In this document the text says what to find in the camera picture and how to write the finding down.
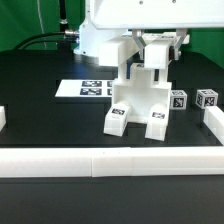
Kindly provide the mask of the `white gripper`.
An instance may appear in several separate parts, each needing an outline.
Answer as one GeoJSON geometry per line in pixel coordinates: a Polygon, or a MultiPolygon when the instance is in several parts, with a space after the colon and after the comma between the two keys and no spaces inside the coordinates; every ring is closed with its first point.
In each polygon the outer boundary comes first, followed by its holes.
{"type": "Polygon", "coordinates": [[[181,28],[224,27],[224,0],[90,0],[90,14],[98,29],[133,29],[141,60],[146,43],[136,29],[177,29],[169,59],[178,60],[188,35],[181,28]]]}

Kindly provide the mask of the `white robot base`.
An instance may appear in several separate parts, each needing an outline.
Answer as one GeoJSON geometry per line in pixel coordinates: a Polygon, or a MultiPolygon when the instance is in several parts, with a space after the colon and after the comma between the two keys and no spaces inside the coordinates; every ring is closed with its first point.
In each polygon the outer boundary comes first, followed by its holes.
{"type": "Polygon", "coordinates": [[[92,24],[90,14],[90,0],[85,0],[85,18],[79,26],[79,45],[74,49],[74,57],[77,61],[97,64],[99,46],[112,38],[121,36],[125,30],[98,30],[92,24]]]}

